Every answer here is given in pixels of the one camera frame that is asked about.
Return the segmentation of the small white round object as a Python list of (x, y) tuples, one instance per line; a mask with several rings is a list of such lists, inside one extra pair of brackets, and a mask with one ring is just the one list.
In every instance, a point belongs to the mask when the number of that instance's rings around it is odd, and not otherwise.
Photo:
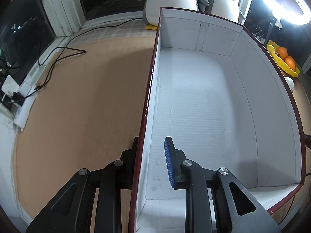
[(287, 82), (288, 87), (290, 88), (290, 91), (294, 91), (294, 81), (290, 78), (285, 76), (285, 81)]

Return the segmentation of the white charger adapter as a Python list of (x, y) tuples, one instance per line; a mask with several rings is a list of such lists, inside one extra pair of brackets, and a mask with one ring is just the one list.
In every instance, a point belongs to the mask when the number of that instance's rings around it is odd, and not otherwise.
[(14, 78), (11, 75), (8, 75), (5, 81), (3, 82), (1, 90), (8, 97), (13, 97), (14, 93), (17, 93), (18, 89), (19, 84), (14, 80)]

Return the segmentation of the orange fruit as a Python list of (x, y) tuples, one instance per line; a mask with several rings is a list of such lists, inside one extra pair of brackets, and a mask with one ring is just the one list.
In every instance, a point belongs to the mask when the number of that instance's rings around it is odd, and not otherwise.
[(285, 60), (288, 57), (287, 49), (282, 46), (276, 49), (276, 53), (282, 60)]
[(296, 71), (296, 63), (291, 56), (287, 56), (287, 58), (285, 59), (285, 63), (289, 66), (291, 70), (293, 70), (294, 72)]

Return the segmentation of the red box white interior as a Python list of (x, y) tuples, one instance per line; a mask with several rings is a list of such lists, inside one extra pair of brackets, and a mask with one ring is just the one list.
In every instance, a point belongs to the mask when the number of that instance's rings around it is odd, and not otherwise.
[(202, 167), (228, 168), (269, 214), (304, 184), (306, 146), (292, 92), (266, 48), (227, 19), (160, 10), (129, 232), (184, 232), (186, 193), (169, 183), (168, 136)]

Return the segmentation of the white power strip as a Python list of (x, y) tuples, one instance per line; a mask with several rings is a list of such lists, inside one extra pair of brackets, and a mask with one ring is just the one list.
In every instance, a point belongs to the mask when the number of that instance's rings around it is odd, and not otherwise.
[(38, 96), (38, 93), (35, 93), (35, 87), (36, 84), (34, 82), (34, 77), (27, 75), (18, 89), (18, 92), (21, 93), (22, 96), (27, 96), (23, 102), (23, 105), (18, 106), (14, 116), (14, 124), (20, 131), (24, 130), (32, 105)]

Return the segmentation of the yellow fruit bowl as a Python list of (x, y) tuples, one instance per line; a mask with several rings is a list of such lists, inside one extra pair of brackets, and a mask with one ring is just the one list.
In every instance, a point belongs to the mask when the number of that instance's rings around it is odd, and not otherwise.
[(278, 65), (278, 67), (291, 77), (298, 77), (298, 75), (301, 73), (300, 70), (297, 67), (295, 67), (294, 70), (290, 68), (290, 66), (288, 66), (288, 64), (277, 54), (278, 48), (279, 45), (277, 45), (274, 41), (271, 40), (268, 41), (267, 50), (273, 57), (273, 60)]

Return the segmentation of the orange fruit upper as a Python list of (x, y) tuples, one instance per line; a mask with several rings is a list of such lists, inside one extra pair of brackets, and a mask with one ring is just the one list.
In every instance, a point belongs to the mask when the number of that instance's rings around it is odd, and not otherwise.
[(282, 60), (285, 60), (288, 57), (287, 49), (282, 46), (276, 49), (276, 53)]

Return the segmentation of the orange fruit lower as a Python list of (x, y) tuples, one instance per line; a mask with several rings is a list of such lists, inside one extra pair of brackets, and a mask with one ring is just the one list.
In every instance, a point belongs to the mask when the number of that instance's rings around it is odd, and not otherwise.
[(296, 63), (291, 56), (287, 56), (287, 58), (285, 59), (285, 63), (289, 66), (291, 70), (293, 70), (294, 72), (296, 71)]

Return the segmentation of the small white penguin plush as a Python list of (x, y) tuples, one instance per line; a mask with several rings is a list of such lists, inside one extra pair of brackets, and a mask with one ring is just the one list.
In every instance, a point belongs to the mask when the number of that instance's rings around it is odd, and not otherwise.
[(239, 0), (213, 0), (211, 14), (238, 23)]

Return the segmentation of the black plug adapter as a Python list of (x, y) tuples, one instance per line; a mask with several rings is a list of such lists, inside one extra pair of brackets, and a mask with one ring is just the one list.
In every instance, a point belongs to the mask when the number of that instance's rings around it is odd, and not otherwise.
[(11, 98), (12, 103), (17, 103), (19, 105), (23, 105), (25, 97), (21, 95), (19, 92), (14, 92)]

